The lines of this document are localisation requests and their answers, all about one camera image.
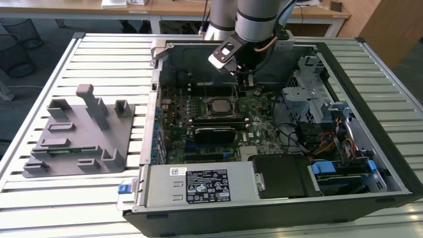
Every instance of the barcode sticker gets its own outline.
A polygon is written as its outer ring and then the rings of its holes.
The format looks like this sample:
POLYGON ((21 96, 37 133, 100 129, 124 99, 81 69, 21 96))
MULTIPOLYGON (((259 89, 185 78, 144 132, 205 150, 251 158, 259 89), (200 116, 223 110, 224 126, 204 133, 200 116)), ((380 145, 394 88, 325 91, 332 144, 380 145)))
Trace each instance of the barcode sticker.
POLYGON ((176 176, 176 175, 185 175, 187 173, 187 167, 181 167, 181 168, 171 168, 171 176, 176 176))

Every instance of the aluminum rail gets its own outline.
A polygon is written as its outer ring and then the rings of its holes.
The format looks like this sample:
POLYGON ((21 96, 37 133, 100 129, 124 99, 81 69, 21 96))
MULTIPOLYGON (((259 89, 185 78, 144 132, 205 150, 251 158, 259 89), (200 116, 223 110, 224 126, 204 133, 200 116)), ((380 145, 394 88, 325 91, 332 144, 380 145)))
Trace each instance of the aluminum rail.
MULTIPOLYGON (((139 173, 147 98, 152 75, 149 46, 155 39, 197 40, 183 35, 87 34, 72 39, 40 97, 0 162, 0 237, 141 238, 116 209, 117 184, 139 173), (127 169, 123 173, 24 178, 28 161, 48 120, 51 99, 73 96, 80 83, 96 86, 104 103, 136 105, 127 169)), ((423 108, 365 43, 355 39, 297 38, 327 43, 388 135, 423 181, 423 108)), ((339 98, 343 98, 331 81, 339 98)), ((196 237, 423 237, 423 203, 380 210, 349 223, 320 224, 200 235, 196 237)))

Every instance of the white sticker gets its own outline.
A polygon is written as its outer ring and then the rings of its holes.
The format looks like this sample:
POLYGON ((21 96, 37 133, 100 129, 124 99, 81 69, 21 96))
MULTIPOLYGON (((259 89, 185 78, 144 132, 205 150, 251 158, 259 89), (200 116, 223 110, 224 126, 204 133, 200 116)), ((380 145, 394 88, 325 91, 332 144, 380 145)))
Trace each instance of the white sticker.
POLYGON ((147 14, 147 11, 129 11, 129 13, 147 14))
POLYGON ((171 176, 175 176, 175 175, 185 175, 185 172, 187 172, 187 167, 184 168, 171 168, 171 176))

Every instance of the wastebasket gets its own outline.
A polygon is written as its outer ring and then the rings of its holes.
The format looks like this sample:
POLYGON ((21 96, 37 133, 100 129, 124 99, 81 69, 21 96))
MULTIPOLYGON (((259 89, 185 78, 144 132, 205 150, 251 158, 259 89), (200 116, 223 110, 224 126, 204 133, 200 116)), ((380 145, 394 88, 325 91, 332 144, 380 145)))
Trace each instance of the wastebasket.
POLYGON ((35 64, 20 45, 19 36, 12 34, 0 35, 0 69, 12 78, 27 76, 35 70, 35 64))
POLYGON ((19 36, 25 49, 33 49, 43 44, 37 29, 31 19, 0 18, 0 25, 9 34, 19 36))

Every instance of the blue latch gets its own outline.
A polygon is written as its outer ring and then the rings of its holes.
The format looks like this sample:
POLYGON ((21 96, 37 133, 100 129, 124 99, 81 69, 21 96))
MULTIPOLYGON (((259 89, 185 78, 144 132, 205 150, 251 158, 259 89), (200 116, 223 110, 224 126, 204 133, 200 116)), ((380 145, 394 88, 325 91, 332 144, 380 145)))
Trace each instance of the blue latch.
POLYGON ((119 194, 131 194, 132 193, 132 186, 131 184, 120 184, 117 187, 119 194))
POLYGON ((378 168, 376 168, 376 164, 375 164, 375 162, 372 161, 372 160, 368 160, 367 161, 367 164, 368 164, 368 167, 369 167, 369 169, 372 170, 372 171, 375 171, 378 168))
POLYGON ((317 161, 311 165, 313 174, 335 173, 335 166, 331 161, 317 161))

